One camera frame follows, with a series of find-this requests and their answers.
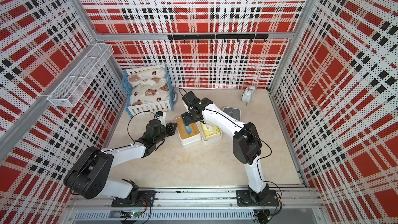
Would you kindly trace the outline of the white tissue box base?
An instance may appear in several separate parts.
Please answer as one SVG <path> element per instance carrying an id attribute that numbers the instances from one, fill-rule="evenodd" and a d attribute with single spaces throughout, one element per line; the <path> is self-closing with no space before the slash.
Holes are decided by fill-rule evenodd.
<path id="1" fill-rule="evenodd" d="M 223 132 L 222 132 L 222 131 L 221 131 L 221 136 L 220 136 L 220 137 L 215 138 L 215 139 L 212 139 L 212 140 L 205 140 L 205 139 L 204 139 L 203 132 L 202 132 L 202 128 L 201 128 L 201 123 L 202 123 L 202 122 L 199 122 L 199 123 L 198 123 L 198 127 L 199 127 L 199 130 L 200 130 L 200 132 L 201 132 L 202 142 L 203 142 L 203 144 L 204 144 L 205 146 L 214 144 L 214 143 L 216 143 L 216 142 L 222 140 L 222 136 L 223 136 Z"/>
<path id="2" fill-rule="evenodd" d="M 180 142 L 184 149 L 188 149 L 193 146 L 199 145 L 202 142 L 202 136 L 201 134 L 197 134 L 194 136 L 186 137 L 185 139 L 180 137 Z"/>

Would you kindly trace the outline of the bear print pillow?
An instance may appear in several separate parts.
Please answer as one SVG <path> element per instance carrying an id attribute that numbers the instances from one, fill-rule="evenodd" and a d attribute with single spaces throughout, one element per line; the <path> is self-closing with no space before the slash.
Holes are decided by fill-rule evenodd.
<path id="1" fill-rule="evenodd" d="M 127 77 L 132 86 L 130 105 L 142 105 L 170 99 L 165 68 L 153 68 Z"/>

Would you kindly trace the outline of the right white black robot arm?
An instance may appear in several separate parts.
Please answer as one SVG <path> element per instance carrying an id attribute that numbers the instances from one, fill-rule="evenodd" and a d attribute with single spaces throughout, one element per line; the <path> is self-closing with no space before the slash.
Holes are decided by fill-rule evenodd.
<path id="1" fill-rule="evenodd" d="M 269 182 L 263 179 L 261 168 L 262 140 L 256 126 L 243 123 L 219 109 L 208 98 L 200 99 L 192 91 L 182 94 L 187 112 L 181 115 L 185 126 L 196 122 L 211 122 L 232 139 L 233 154 L 245 167 L 248 177 L 248 189 L 238 190 L 239 206 L 272 206 L 280 205 L 281 195 L 269 188 Z"/>

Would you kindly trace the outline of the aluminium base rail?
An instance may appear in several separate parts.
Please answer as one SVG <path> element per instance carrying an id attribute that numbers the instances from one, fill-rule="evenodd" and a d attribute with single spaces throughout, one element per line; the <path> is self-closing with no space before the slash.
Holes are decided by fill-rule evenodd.
<path id="1" fill-rule="evenodd" d="M 141 201 L 133 206 L 113 207 L 113 199 L 74 198 L 63 224 L 150 224 L 155 221 L 248 221 L 250 224 L 327 224 L 326 211 L 313 188 L 273 188 L 281 195 L 280 205 L 239 206 L 237 191 L 243 188 L 149 188 L 139 191 Z M 145 212 L 140 218 L 120 219 L 120 211 Z"/>

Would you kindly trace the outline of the wooden tissue box lid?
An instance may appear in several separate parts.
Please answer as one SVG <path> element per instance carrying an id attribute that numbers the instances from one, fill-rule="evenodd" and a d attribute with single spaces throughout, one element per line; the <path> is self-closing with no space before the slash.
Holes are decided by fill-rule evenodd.
<path id="1" fill-rule="evenodd" d="M 201 138 L 199 127 L 196 123 L 185 126 L 181 117 L 175 119 L 180 139 L 183 142 L 193 141 Z"/>

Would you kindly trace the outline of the yellow tissue paper pack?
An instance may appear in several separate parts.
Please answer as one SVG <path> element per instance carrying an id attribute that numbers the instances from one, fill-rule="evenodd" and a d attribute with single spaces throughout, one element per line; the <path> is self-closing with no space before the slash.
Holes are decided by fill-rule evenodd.
<path id="1" fill-rule="evenodd" d="M 205 140 L 212 140 L 221 136 L 220 129 L 211 122 L 201 123 L 201 128 Z"/>

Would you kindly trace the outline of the blue tissue paper pack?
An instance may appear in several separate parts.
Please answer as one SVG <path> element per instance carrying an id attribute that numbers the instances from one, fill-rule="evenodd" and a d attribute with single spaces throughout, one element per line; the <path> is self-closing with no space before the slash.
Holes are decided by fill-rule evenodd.
<path id="1" fill-rule="evenodd" d="M 188 134 L 191 134 L 191 133 L 192 133 L 192 129 L 191 129 L 190 126 L 185 126 L 185 128 L 186 128 L 186 132 L 187 132 Z"/>

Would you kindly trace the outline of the green circuit board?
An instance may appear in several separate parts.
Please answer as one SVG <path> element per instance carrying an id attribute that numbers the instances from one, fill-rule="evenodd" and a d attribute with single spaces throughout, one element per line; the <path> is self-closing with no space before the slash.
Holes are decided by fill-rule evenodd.
<path id="1" fill-rule="evenodd" d="M 137 211 L 120 211 L 119 218 L 120 219 L 129 219 L 129 218 L 140 218 L 145 212 L 137 212 Z"/>

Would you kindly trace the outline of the white soap dispenser bottle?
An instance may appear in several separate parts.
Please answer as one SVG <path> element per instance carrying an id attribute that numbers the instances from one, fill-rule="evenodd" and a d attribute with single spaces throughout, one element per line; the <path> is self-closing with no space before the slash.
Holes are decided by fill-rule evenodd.
<path id="1" fill-rule="evenodd" d="M 253 101 L 255 94 L 256 94 L 256 87 L 254 85 L 250 85 L 244 90 L 241 100 L 245 102 L 246 105 L 248 105 Z"/>

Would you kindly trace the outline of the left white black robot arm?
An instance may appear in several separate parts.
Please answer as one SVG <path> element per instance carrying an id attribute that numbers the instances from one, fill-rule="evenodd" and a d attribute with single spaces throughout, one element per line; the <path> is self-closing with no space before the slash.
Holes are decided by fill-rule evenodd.
<path id="1" fill-rule="evenodd" d="M 132 180 L 109 177 L 112 168 L 131 160 L 148 157 L 166 138 L 175 135 L 178 124 L 163 124 L 152 119 L 143 136 L 132 144 L 101 150 L 88 147 L 64 178 L 64 185 L 74 195 L 87 200 L 97 196 L 112 197 L 113 207 L 133 206 L 141 201 L 139 187 Z"/>

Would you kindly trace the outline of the black wall hook rail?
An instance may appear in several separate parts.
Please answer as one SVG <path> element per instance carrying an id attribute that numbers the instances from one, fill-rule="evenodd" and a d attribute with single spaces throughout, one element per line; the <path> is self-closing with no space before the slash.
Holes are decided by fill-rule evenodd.
<path id="1" fill-rule="evenodd" d="M 172 34 L 168 35 L 168 40 L 241 40 L 241 39 L 260 39 L 266 40 L 269 34 Z"/>

